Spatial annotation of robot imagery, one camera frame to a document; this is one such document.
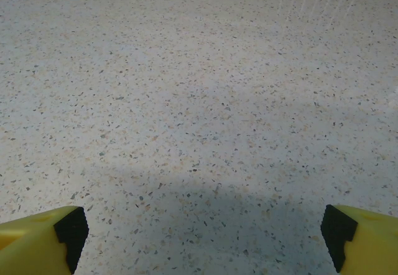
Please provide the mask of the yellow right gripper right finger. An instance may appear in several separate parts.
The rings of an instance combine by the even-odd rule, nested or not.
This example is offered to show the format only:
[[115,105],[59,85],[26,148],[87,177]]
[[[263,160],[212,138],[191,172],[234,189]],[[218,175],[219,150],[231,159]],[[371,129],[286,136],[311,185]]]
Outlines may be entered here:
[[398,218],[327,205],[320,228],[340,275],[398,275]]

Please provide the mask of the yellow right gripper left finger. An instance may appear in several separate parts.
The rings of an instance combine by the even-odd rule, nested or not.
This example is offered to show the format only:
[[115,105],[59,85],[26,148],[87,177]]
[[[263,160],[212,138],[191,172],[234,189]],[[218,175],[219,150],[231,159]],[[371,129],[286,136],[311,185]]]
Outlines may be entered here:
[[88,233],[78,206],[0,223],[0,275],[74,275]]

